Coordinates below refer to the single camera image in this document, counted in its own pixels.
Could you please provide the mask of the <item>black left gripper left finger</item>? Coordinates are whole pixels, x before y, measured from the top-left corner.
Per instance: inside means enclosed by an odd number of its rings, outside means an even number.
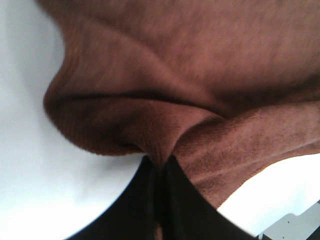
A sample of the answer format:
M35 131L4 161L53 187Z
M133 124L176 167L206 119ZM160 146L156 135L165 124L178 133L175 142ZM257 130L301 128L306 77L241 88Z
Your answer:
M154 240L157 170L147 155L112 205L70 240Z

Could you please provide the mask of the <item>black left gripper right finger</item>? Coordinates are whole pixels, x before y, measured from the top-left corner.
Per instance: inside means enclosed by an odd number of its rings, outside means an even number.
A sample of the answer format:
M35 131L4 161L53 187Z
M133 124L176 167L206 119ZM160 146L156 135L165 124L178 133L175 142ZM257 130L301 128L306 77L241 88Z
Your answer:
M164 240L254 240L224 218L189 181L177 158L163 166L162 238Z

